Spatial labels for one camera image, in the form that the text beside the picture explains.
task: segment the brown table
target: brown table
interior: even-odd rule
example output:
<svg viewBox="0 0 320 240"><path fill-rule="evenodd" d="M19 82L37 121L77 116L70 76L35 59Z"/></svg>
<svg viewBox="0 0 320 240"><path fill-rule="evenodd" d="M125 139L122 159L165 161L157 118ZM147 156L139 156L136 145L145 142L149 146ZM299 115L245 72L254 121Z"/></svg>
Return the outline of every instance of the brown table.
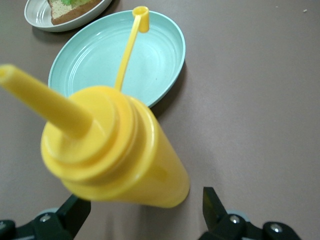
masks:
<svg viewBox="0 0 320 240"><path fill-rule="evenodd" d="M80 28L34 28L26 2L0 1L0 63L47 83ZM93 203L76 239L196 240L206 230L203 186L258 227L279 221L319 239L320 2L114 0L101 17L138 5L173 19L185 37L181 74L152 110L189 172L190 194L173 209ZM18 226L70 195L42 163L44 124L0 89L0 219Z"/></svg>

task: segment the squeeze bottle nozzle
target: squeeze bottle nozzle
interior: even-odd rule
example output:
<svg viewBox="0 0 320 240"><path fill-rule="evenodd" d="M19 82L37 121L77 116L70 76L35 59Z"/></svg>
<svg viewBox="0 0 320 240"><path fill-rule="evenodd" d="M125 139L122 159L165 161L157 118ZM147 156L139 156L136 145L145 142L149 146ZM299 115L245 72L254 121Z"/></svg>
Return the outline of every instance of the squeeze bottle nozzle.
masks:
<svg viewBox="0 0 320 240"><path fill-rule="evenodd" d="M114 88L119 91L121 91L122 88L122 83L125 78L126 69L137 38L138 31L141 33L146 33L149 31L149 9L146 6L135 7L132 11L132 15L134 16L134 21L131 33L124 50L124 54L114 84Z"/></svg>
<svg viewBox="0 0 320 240"><path fill-rule="evenodd" d="M187 197L187 171L139 100L107 86L65 98L13 65L0 65L0 85L48 120L44 164L76 196L162 208Z"/></svg>

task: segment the yellow squeeze bottle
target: yellow squeeze bottle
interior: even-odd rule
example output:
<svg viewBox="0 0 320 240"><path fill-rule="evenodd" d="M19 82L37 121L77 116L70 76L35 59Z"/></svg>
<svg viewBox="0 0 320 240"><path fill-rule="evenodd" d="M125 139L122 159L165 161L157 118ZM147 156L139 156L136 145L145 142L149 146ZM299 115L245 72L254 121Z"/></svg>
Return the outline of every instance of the yellow squeeze bottle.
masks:
<svg viewBox="0 0 320 240"><path fill-rule="evenodd" d="M188 174L139 100L107 86L65 98L13 65L0 66L0 85L48 120L44 164L76 196L162 208L187 197Z"/></svg>

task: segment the green topping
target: green topping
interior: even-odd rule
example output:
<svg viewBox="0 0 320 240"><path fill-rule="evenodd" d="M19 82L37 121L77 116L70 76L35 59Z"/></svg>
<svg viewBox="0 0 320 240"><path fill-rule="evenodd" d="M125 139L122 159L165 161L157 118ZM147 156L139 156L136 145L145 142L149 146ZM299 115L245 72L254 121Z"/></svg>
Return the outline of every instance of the green topping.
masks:
<svg viewBox="0 0 320 240"><path fill-rule="evenodd" d="M61 0L61 2L64 4L64 5L71 5L71 2L73 0Z"/></svg>

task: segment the bread slice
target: bread slice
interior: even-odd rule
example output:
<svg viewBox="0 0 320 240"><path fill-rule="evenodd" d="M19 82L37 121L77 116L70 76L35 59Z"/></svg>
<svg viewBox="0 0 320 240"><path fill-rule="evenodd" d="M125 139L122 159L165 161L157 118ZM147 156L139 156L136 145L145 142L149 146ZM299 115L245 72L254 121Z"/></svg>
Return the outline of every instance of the bread slice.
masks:
<svg viewBox="0 0 320 240"><path fill-rule="evenodd" d="M65 5L61 0L47 1L51 8L51 22L53 25L76 19L101 2L101 0L74 0L70 5Z"/></svg>

